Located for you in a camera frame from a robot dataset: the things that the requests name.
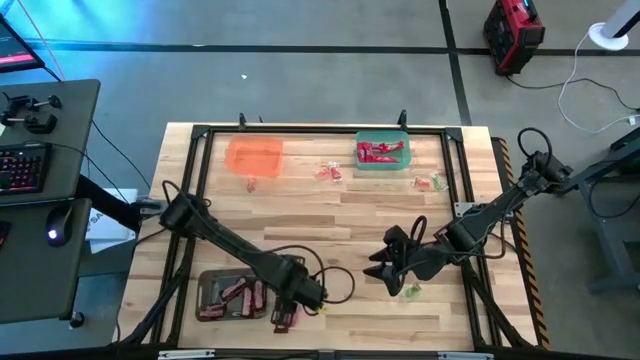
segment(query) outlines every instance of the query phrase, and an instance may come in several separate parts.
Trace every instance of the white cable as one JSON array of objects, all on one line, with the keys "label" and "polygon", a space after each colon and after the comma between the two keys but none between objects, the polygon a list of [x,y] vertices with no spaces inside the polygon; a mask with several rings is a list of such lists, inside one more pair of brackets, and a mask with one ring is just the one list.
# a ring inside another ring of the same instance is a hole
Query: white cable
[{"label": "white cable", "polygon": [[51,59],[53,59],[53,63],[56,65],[56,68],[58,69],[58,73],[60,73],[60,78],[62,80],[66,80],[65,77],[64,77],[64,73],[62,72],[62,68],[60,67],[60,64],[58,64],[58,59],[56,59],[56,56],[53,55],[53,51],[51,51],[51,48],[49,47],[49,44],[47,43],[47,40],[45,40],[44,36],[42,36],[42,33],[40,33],[40,29],[38,29],[38,26],[36,26],[36,23],[31,18],[31,15],[27,11],[27,8],[25,8],[24,4],[22,4],[22,0],[18,0],[18,4],[20,4],[20,7],[22,8],[22,11],[24,11],[24,14],[27,15],[27,18],[31,22],[31,25],[33,25],[33,28],[36,29],[36,32],[38,33],[38,36],[40,37],[40,40],[42,40],[42,43],[44,44],[44,47],[47,48],[47,51],[49,52],[49,55],[51,55]]},{"label": "white cable", "polygon": [[609,125],[606,125],[605,127],[603,127],[602,129],[599,129],[599,130],[589,130],[589,129],[583,128],[582,126],[576,124],[573,120],[569,119],[567,114],[565,114],[564,109],[562,108],[562,103],[561,103],[562,95],[564,95],[564,90],[567,88],[567,85],[569,84],[569,82],[571,82],[571,79],[573,79],[573,77],[576,75],[576,70],[578,69],[578,49],[580,48],[580,45],[582,45],[584,40],[587,38],[587,36],[589,36],[589,32],[588,31],[587,31],[586,34],[584,34],[584,37],[582,37],[582,40],[580,40],[580,42],[578,43],[578,46],[576,46],[576,51],[573,54],[573,71],[571,72],[571,76],[569,76],[567,81],[565,81],[564,84],[562,85],[562,90],[560,90],[560,95],[558,96],[558,108],[560,109],[560,113],[562,114],[562,117],[569,124],[573,125],[576,129],[588,132],[590,134],[599,134],[599,133],[607,130],[609,127],[611,127],[614,124],[617,124],[617,123],[619,123],[621,121],[628,121],[628,120],[634,118],[635,115],[629,115],[629,116],[625,116],[625,117],[622,117],[620,119],[614,120],[612,123],[610,123]]}]

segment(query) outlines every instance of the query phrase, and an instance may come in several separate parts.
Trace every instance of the computer mouse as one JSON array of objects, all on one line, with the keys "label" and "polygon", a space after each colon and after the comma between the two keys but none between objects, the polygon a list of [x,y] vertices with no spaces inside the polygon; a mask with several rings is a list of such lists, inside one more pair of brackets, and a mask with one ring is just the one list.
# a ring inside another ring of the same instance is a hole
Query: computer mouse
[{"label": "computer mouse", "polygon": [[47,216],[47,241],[51,246],[62,246],[71,239],[73,207],[70,202],[55,207]]}]

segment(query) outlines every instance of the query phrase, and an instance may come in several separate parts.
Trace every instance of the monitor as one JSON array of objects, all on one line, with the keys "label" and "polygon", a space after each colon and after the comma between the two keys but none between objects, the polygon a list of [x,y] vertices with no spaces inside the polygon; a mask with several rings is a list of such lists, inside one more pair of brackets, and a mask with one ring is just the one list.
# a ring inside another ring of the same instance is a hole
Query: monitor
[{"label": "monitor", "polygon": [[42,67],[42,59],[0,15],[0,73]]}]

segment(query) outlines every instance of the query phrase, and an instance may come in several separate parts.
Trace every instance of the white base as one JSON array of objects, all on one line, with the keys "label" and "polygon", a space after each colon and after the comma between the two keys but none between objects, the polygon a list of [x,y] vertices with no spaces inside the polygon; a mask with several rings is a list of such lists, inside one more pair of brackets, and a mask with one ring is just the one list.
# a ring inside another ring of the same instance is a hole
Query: white base
[{"label": "white base", "polygon": [[627,47],[627,45],[629,45],[629,37],[627,35],[624,35],[620,38],[604,37],[600,32],[603,26],[604,23],[595,23],[589,28],[589,39],[591,39],[591,41],[593,41],[596,45],[605,50],[611,51],[622,50]]}]

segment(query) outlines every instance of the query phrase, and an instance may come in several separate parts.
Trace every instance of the black desk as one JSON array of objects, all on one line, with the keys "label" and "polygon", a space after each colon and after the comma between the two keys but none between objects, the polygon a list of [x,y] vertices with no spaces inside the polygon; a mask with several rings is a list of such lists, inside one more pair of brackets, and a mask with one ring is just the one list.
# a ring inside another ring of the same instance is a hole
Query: black desk
[{"label": "black desk", "polygon": [[45,238],[49,211],[59,203],[0,208],[13,224],[0,248],[0,324],[70,314],[91,201],[73,200],[73,235],[61,247]]},{"label": "black desk", "polygon": [[[18,123],[4,129],[0,136],[0,145],[44,141],[84,151],[99,90],[98,80],[1,86],[0,92],[6,92],[10,97],[29,95],[38,101],[46,101],[48,96],[56,95],[62,102],[62,108],[43,106],[40,110],[43,114],[51,113],[58,118],[56,128],[51,134],[35,135]],[[7,101],[0,94],[0,111],[4,111],[6,107]],[[43,191],[0,196],[0,205],[72,198],[76,192],[82,160],[82,154],[74,150],[53,146]]]}]

